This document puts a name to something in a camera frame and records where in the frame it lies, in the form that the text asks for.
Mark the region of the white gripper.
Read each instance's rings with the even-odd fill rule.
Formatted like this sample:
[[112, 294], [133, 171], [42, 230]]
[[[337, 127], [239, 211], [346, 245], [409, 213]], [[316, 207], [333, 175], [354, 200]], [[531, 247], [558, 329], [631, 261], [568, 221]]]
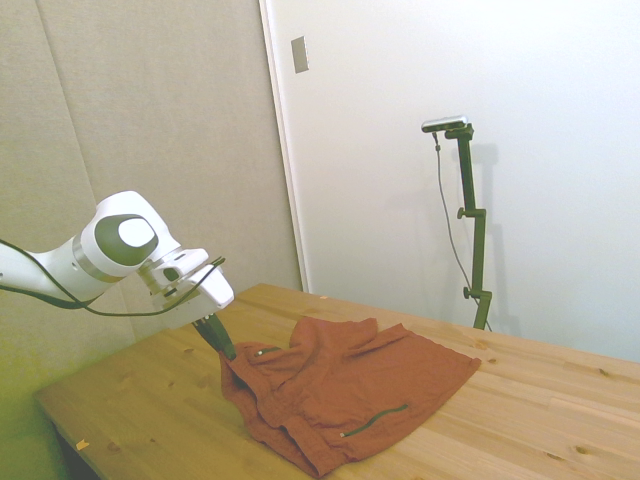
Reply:
[[193, 322], [196, 331], [214, 350], [228, 360], [236, 358], [234, 344], [214, 314], [234, 299], [233, 289], [220, 267], [205, 264], [186, 272], [169, 264], [141, 270], [140, 276], [150, 290], [153, 306], [164, 310], [159, 315], [164, 327], [175, 329]]

